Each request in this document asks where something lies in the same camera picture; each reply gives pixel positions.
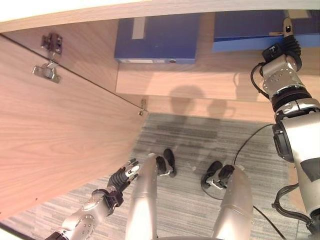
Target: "white label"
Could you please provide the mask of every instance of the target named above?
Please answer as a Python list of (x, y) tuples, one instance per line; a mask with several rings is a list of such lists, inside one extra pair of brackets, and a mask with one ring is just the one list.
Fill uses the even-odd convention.
[(153, 64), (154, 61), (150, 59), (120, 59), (122, 63), (131, 63), (131, 64)]
[(145, 38), (146, 17), (135, 17), (133, 21), (132, 39)]
[(155, 64), (164, 64), (165, 60), (154, 60)]

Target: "black joint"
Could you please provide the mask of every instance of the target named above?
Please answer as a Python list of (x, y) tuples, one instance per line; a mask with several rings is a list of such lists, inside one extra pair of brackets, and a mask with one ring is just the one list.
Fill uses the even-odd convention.
[(311, 212), (310, 216), (312, 221), (307, 228), (313, 235), (318, 236), (320, 234), (320, 208)]
[(52, 233), (49, 237), (47, 237), (45, 240), (68, 240), (65, 238), (62, 234), (59, 232), (55, 231)]
[(287, 136), (286, 129), (284, 128), (282, 122), (273, 125), (272, 131), (275, 149), (279, 157), (283, 158), (289, 163), (293, 163), (294, 156), (291, 150), (291, 145)]
[(263, 50), (262, 56), (265, 60), (265, 63), (270, 63), (272, 60), (280, 57), (284, 52), (282, 51), (279, 43), (276, 43), (267, 49)]
[(312, 98), (304, 87), (287, 87), (271, 98), (273, 111), (276, 112), (281, 106), (299, 99)]
[(300, 45), (299, 45), (298, 41), (296, 40), (295, 36), (293, 36), (293, 35), (286, 36), (283, 39), (282, 49), (285, 52), (292, 51), (298, 56), (301, 55)]
[(126, 185), (128, 177), (126, 176), (126, 169), (120, 168), (116, 173), (112, 174), (109, 179), (108, 186), (114, 186), (117, 191), (123, 191), (124, 185)]
[(119, 191), (112, 191), (106, 196), (106, 200), (110, 206), (120, 207), (124, 202), (123, 194)]

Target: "gray carpet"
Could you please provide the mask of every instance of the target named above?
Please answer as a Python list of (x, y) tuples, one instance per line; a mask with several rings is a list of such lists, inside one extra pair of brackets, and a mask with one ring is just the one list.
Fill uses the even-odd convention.
[[(132, 157), (143, 162), (149, 153), (161, 154), (171, 148), (176, 157), (175, 178), (158, 178), (158, 235), (210, 237), (218, 216), (220, 201), (209, 198), (200, 187), (200, 178), (210, 164), (233, 161), (242, 143), (263, 123), (227, 121), (209, 118), (150, 114), (133, 149)], [(271, 127), (260, 131), (243, 148), (237, 164), (249, 177), (253, 203), (280, 229), (288, 240), (305, 239), (302, 223), (279, 215), (271, 208), (277, 191), (288, 184), (288, 164), (278, 157)], [(36, 240), (49, 236), (64, 218), (75, 212), (96, 188), (103, 188), (108, 177), (97, 179), (65, 195), (22, 212), (2, 223)], [(107, 217), (93, 234), (93, 240), (124, 240), (126, 215), (133, 185), (124, 193), (124, 203)], [(218, 197), (222, 192), (209, 189)], [(294, 210), (288, 197), (283, 206)], [(251, 239), (276, 240), (278, 234), (256, 211)]]

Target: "wooden shelf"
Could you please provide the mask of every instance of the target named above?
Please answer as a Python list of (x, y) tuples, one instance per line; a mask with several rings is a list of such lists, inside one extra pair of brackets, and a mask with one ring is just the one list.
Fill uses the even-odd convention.
[[(65, 1), (57, 0), (49, 8), (39, 0), (28, 1), (25, 6), (17, 0), (12, 0), (10, 3), (12, 4), (3, 4), (0, 9), (0, 15), (3, 16), (0, 20), (3, 21), (0, 22), (0, 33), (51, 25), (158, 15), (319, 9), (319, 0), (105, 0), (104, 2), (92, 0), (90, 3), (77, 4), (66, 4)], [(17, 5), (23, 11), (17, 11)]]
[(269, 102), (149, 96), (147, 109), (149, 112), (161, 114), (264, 123), (275, 122), (275, 113)]
[[(250, 81), (250, 72), (263, 62), (261, 51), (212, 53), (214, 13), (200, 21), (196, 64), (119, 65), (116, 92), (132, 95), (267, 102)], [(310, 94), (320, 99), (320, 48), (302, 50), (298, 75)], [(256, 75), (262, 83), (262, 77)]]

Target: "wood grain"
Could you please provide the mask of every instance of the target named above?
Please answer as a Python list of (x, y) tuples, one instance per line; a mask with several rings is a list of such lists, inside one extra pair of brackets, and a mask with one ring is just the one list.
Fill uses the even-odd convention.
[(150, 113), (197, 116), (213, 119), (274, 123), (274, 112), (268, 102), (243, 102), (223, 99), (149, 96)]
[(75, 9), (87, 9), (114, 4), (136, 3), (150, 0), (90, 0), (90, 1), (65, 1), (55, 0), (54, 4), (43, 4), (41, 0), (8, 1), (0, 8), (0, 22), (32, 16), (65, 12)]
[[(268, 101), (250, 82), (250, 72), (263, 61), (261, 51), (212, 53), (214, 13), (200, 21), (195, 64), (119, 65), (117, 93), (181, 98), (224, 99), (248, 102)], [(311, 95), (320, 99), (320, 47), (302, 50), (298, 76)], [(257, 83), (262, 77), (255, 75)]]
[[(298, 182), (297, 170), (293, 163), (288, 163), (288, 185), (294, 185)], [(300, 188), (296, 188), (288, 194), (290, 202), (298, 209), (298, 211), (307, 214), (304, 201), (301, 197)]]
[(319, 8), (318, 0), (151, 0), (60, 11), (5, 21), (0, 23), (0, 33), (50, 25), (145, 16), (239, 10), (308, 10)]
[[(118, 62), (114, 58), (117, 31), (115, 19), (31, 28), (4, 35), (44, 57), (48, 53), (40, 46), (42, 36), (52, 32), (61, 35), (60, 65), (114, 93), (118, 75)], [(142, 99), (128, 94), (121, 97), (138, 106)]]
[(0, 219), (66, 193), (124, 164), (146, 114), (0, 37)]
[[(157, 179), (157, 234), (163, 237), (210, 237), (217, 221), (221, 202), (210, 199), (200, 187), (200, 179), (214, 161), (232, 164), (244, 141), (264, 123), (230, 121), (167, 114), (150, 114), (133, 149), (139, 161), (150, 152), (162, 154), (171, 148), (178, 174), (174, 179)], [(253, 203), (276, 225), (288, 240), (307, 240), (297, 236), (297, 219), (280, 215), (271, 207), (277, 191), (288, 185), (287, 162), (275, 149), (272, 128), (259, 131), (241, 150), (237, 164), (249, 177)], [(67, 194), (56, 197), (31, 210), (2, 221), (35, 240), (43, 240), (77, 211), (90, 193), (108, 182), (107, 177), (89, 182)], [(123, 193), (124, 202), (107, 217), (90, 240), (125, 240), (130, 197), (136, 181)], [(224, 191), (210, 187), (208, 193), (223, 197)], [(288, 197), (281, 204), (296, 210)], [(250, 240), (281, 239), (274, 228), (257, 211), (253, 212)], [(308, 231), (301, 224), (299, 231)]]

